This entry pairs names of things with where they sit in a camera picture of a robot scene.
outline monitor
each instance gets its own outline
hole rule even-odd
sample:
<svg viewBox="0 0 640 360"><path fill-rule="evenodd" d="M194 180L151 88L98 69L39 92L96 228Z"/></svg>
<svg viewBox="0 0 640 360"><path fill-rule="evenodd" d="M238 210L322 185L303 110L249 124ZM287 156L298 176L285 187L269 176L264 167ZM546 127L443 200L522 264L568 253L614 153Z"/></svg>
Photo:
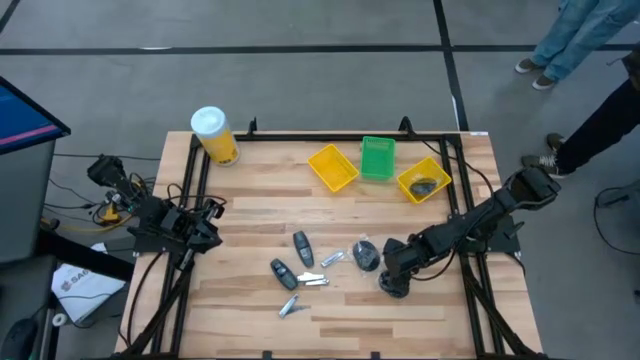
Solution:
<svg viewBox="0 0 640 360"><path fill-rule="evenodd" d="M0 154L70 133L65 124L0 76Z"/></svg>

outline yellow cup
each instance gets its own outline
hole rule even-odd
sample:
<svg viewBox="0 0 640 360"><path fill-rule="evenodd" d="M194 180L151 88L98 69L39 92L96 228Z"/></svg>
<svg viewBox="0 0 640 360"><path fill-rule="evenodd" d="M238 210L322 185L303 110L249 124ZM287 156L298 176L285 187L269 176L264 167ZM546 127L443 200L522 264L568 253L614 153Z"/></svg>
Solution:
<svg viewBox="0 0 640 360"><path fill-rule="evenodd" d="M240 158L238 144L222 110L206 106L196 111L191 117L191 128L217 165L230 166Z"/></svg>

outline black key fob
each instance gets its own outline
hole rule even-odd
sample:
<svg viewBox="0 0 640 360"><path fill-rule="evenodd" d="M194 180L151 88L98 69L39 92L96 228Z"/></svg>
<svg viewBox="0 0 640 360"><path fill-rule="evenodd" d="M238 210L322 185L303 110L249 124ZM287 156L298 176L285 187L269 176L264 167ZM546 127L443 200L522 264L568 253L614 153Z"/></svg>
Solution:
<svg viewBox="0 0 640 360"><path fill-rule="evenodd" d="M287 290L293 290L298 287L298 278L293 275L287 265L280 261L280 259L273 259L271 261L271 270L273 270L273 274Z"/></svg>
<svg viewBox="0 0 640 360"><path fill-rule="evenodd" d="M304 266L312 268L313 253L311 252L311 245L309 244L307 235L302 231L293 234L293 245L295 245L298 256L300 256L300 260L302 260Z"/></svg>

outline gray floor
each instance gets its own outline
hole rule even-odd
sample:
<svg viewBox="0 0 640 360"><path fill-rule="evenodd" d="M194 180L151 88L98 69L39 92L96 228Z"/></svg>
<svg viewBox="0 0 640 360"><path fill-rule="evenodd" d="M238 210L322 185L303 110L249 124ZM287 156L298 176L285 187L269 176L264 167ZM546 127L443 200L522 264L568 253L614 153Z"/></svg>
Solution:
<svg viewBox="0 0 640 360"><path fill-rule="evenodd" d="M8 5L0 0L0 11ZM553 22L556 0L447 0L454 45L535 44ZM630 24L610 43L640 40ZM0 48L108 48L296 44L438 44L431 1L275 0L22 0L0 34ZM500 174L519 156L544 151L550 131L570 134L625 78L624 53L597 52L553 91L517 75L525 53L455 53L472 130L491 133ZM442 54L344 53L269 55L0 56L0 73L73 129L56 151L157 157L170 130L188 129L200 106L215 104L234 129L254 116L261 129L395 129L403 115L420 130L455 130ZM637 257L615 253L599 239L591 214L602 188L640 177L635 131L562 181L558 200L519 213L527 282L545 351L576 359L638 359L640 288ZM86 178L90 159L57 157L52 178L99 199ZM125 160L128 170L154 176L157 164ZM50 187L47 200L78 204ZM603 210L607 236L640 251L634 208ZM84 217L83 212L75 212ZM83 222L70 223L86 226ZM125 234L69 237L125 248ZM116 339L125 295L112 299L89 330L62 329L58 359L107 356Z"/></svg>

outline sneaker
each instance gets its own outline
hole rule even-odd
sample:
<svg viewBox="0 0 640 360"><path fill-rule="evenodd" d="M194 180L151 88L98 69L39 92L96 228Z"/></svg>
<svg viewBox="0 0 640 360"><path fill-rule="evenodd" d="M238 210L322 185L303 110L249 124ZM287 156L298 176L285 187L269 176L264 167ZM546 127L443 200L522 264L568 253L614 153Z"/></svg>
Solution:
<svg viewBox="0 0 640 360"><path fill-rule="evenodd" d="M516 71L520 74L526 74L536 69L542 69L542 66L536 65L531 59L526 58L516 64Z"/></svg>
<svg viewBox="0 0 640 360"><path fill-rule="evenodd" d="M547 134L547 146L549 146L549 149L551 149L554 154L558 152L562 144L564 144L564 136L558 133Z"/></svg>
<svg viewBox="0 0 640 360"><path fill-rule="evenodd" d="M536 81L534 81L533 84L531 84L531 86L533 86L533 88L536 90L542 91L542 90L551 89L555 84L556 84L555 81L549 79L544 75L540 75L540 77L537 78Z"/></svg>
<svg viewBox="0 0 640 360"><path fill-rule="evenodd" d="M527 155L523 156L520 160L523 166L537 166L542 168L542 170L554 179L563 179L569 175L560 171L560 168L556 165L555 155Z"/></svg>

